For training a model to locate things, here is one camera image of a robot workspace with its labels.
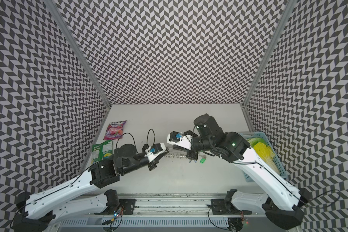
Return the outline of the key with green tag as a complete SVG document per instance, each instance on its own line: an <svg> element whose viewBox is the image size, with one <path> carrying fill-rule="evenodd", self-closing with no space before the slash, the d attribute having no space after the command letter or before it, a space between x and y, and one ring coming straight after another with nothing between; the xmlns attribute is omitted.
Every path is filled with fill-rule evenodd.
<svg viewBox="0 0 348 232"><path fill-rule="evenodd" d="M200 163L204 163L206 161L206 156L202 156Z"/></svg>

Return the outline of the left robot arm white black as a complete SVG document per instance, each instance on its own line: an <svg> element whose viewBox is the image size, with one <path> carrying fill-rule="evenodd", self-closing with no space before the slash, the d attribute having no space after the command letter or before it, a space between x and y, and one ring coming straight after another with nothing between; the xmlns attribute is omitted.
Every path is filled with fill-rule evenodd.
<svg viewBox="0 0 348 232"><path fill-rule="evenodd" d="M116 190L79 200L78 197L110 186L121 176L147 166L157 167L159 160L168 154L163 143L149 147L144 145L141 153L133 144L116 148L111 156L92 164L79 176L40 193L27 191L16 196L17 212L10 223L16 232L42 232L51 223L68 217L93 213L116 215L121 212Z"/></svg>

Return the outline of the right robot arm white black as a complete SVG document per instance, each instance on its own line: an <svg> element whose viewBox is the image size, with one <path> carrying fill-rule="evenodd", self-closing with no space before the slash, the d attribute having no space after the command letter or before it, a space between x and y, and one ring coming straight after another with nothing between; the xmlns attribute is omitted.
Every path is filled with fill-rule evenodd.
<svg viewBox="0 0 348 232"><path fill-rule="evenodd" d="M244 137L236 132L223 132L209 114L196 118L194 128L198 135L193 131L173 131L168 135L167 143L184 148L188 155L209 151L240 168L264 190L264 194L231 190L227 197L235 209L265 215L284 230L301 225L305 214L302 207L311 198L306 189L298 189L284 180L261 159Z"/></svg>

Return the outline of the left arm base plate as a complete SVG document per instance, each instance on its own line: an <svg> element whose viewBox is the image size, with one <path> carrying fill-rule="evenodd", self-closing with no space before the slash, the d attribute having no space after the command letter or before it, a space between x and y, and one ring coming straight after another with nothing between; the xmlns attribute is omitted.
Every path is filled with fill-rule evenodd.
<svg viewBox="0 0 348 232"><path fill-rule="evenodd" d="M136 199L113 200L106 204L107 208L96 215L132 215L135 209Z"/></svg>

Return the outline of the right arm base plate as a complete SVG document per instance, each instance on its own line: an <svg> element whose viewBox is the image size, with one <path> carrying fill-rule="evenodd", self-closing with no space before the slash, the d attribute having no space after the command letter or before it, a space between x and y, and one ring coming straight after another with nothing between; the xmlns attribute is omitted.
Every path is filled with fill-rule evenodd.
<svg viewBox="0 0 348 232"><path fill-rule="evenodd" d="M252 214L252 212L248 210L240 211L236 209L230 201L224 199L212 199L210 208L213 215L241 215L242 212L244 215Z"/></svg>

